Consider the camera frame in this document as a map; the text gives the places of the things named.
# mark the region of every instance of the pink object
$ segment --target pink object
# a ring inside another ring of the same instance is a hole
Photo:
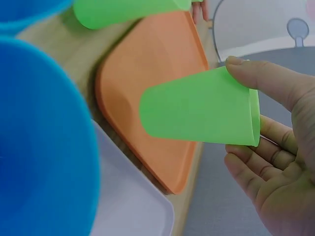
[[[306,12],[312,21],[315,21],[315,0],[307,0]]]

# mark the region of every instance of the plastic cup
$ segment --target plastic cup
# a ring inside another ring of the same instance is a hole
[[[0,38],[0,235],[87,236],[99,193],[88,108],[47,55]]]
[[[190,6],[191,0],[76,0],[73,9],[82,25],[95,30],[151,14],[188,11]]]
[[[154,137],[257,146],[258,91],[239,84],[220,67],[148,88],[140,119]]]
[[[72,0],[5,0],[0,8],[0,35],[13,36],[27,26],[70,7]]]

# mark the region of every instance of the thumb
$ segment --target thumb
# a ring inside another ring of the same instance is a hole
[[[262,91],[290,112],[310,88],[314,87],[314,77],[267,61],[249,61],[229,57],[225,64],[228,72],[239,83]]]

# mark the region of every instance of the orange plastic tray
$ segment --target orange plastic tray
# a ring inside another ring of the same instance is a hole
[[[149,136],[140,123],[144,90],[208,69],[197,31],[188,12],[143,19],[100,66],[96,98],[129,148],[170,193],[184,189],[196,143]]]

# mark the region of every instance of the hand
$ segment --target hand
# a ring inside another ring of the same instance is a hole
[[[229,57],[229,73],[292,113],[293,130],[261,117],[257,148],[226,146],[224,161],[274,236],[315,235],[315,77]]]
[[[195,24],[198,23],[200,10],[202,11],[203,19],[205,21],[208,21],[209,20],[208,0],[192,3],[192,18]]]

